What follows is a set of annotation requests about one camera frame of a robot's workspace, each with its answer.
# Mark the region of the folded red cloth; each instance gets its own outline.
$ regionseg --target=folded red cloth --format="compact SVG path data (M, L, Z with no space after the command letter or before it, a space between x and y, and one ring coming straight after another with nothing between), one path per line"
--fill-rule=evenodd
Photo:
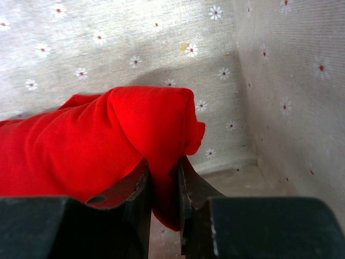
M0 196L69 195L109 188L146 158L155 215L178 229L177 161L197 152L205 125L185 88L117 87L73 96L55 112L0 122Z

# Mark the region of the red garment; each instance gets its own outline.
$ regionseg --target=red garment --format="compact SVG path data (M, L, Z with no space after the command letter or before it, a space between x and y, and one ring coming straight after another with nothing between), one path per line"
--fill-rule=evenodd
M155 215L178 229L177 160L197 152L205 125L185 88L117 87L73 96L55 112L0 122L0 196L69 195L81 201L109 188L144 157Z

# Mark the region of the yellow stain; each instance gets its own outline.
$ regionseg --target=yellow stain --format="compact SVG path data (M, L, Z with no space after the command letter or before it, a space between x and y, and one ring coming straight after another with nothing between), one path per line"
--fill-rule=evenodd
M187 47L188 47L188 44L182 44L180 50L185 51Z

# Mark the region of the fabric wall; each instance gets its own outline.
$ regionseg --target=fabric wall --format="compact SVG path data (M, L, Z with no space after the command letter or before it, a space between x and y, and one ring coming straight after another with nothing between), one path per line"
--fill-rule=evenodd
M1 0L0 119L116 86L188 87L207 124L195 169L244 166L256 156L232 22L228 1Z
M345 2L234 0L258 164L345 226Z

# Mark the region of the black plastic part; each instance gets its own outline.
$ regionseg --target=black plastic part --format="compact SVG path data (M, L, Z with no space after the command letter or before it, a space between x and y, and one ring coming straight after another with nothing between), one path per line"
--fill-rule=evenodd
M326 204L301 197L226 198L178 168L182 254L186 259L343 259L345 238Z
M148 258L145 161L97 197L0 199L0 258Z

